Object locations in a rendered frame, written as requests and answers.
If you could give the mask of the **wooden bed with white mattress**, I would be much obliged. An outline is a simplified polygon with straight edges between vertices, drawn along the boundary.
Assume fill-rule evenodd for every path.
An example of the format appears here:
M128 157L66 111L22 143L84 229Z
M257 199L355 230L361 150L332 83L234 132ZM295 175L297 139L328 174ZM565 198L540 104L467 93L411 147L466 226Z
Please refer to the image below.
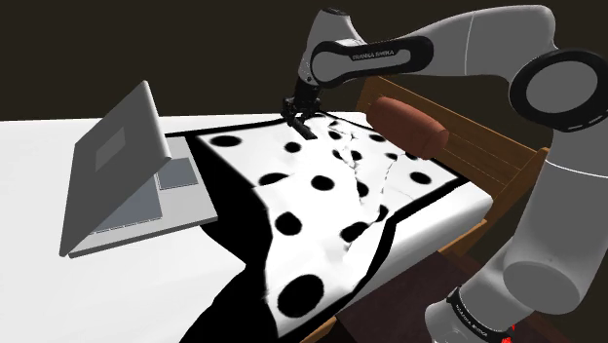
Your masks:
M532 180L526 167L531 149L490 133L491 141L512 150L498 178L491 179L463 161L468 152L480 156L464 134L484 135L485 127L394 84L387 84L385 93L435 115L449 129L446 149L428 161L466 182L408 220L378 272L343 308L479 223L515 180ZM359 112L327 114L373 130ZM166 136L184 137L188 131L283 118L159 119ZM0 343L181 343L215 296L246 267L206 231L218 216L212 223L124 246L60 256L74 145L100 120L0 122Z

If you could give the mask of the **black oblong object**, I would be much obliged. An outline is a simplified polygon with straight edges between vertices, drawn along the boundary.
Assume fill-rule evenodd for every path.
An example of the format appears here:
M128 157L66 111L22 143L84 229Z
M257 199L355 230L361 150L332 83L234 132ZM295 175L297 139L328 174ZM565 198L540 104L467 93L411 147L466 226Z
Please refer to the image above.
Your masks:
M306 140L317 139L318 137L298 118L294 118L290 125Z

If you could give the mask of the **grey open laptop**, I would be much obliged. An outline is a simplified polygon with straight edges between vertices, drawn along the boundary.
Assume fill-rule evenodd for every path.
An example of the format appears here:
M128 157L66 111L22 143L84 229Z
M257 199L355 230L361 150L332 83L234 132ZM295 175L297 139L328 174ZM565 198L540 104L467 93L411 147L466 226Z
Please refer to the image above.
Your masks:
M216 221L183 136L166 136L147 82L74 145L60 256L124 246Z

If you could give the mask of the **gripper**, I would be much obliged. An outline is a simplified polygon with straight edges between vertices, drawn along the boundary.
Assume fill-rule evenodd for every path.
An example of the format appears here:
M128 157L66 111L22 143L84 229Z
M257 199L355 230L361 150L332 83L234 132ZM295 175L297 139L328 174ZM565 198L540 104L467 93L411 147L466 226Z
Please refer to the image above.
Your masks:
M321 88L297 78L293 97L284 97L281 115L289 125L296 121L297 107L302 107L302 120L308 120L320 110Z

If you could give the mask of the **black white spotted blanket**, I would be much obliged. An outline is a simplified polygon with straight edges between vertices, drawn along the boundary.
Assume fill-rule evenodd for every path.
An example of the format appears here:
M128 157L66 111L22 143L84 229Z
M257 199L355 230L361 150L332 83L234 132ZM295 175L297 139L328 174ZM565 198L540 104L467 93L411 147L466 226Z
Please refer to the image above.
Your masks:
M185 133L218 215L206 231L246 267L181 343L300 343L372 279L415 213L466 182L333 115L307 127L313 139L283 119Z

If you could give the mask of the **red-brown bolster pillow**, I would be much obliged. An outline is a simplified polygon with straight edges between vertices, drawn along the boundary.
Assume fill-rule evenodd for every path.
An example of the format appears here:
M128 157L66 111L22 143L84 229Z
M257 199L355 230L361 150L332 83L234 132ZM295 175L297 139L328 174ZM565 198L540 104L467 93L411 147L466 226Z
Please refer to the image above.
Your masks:
M429 160L446 146L449 131L440 122L402 101L381 96L365 111L369 125L395 146Z

